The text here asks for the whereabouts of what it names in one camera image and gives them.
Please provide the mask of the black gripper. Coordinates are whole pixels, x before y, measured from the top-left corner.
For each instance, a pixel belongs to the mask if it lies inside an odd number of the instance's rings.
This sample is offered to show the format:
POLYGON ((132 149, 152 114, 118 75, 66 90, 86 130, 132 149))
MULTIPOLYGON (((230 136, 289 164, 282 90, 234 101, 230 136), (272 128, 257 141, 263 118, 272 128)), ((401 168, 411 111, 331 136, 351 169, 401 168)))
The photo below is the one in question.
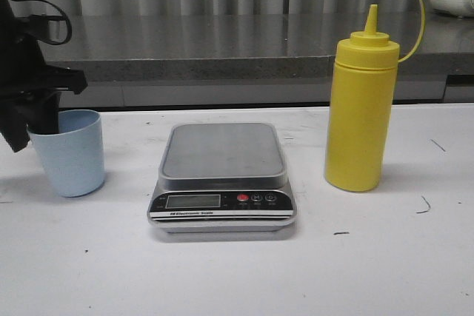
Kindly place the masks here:
MULTIPOLYGON (((59 132, 62 91, 76 95, 87 88, 82 70, 48 65, 39 42, 59 46, 70 41, 72 24, 67 14, 46 0, 1 0, 1 100, 28 95, 22 114, 35 134, 59 132), (57 10, 56 15, 16 16, 12 2, 37 1, 57 10)), ((12 104, 1 103, 1 134, 14 152, 30 141, 26 122, 12 104)))

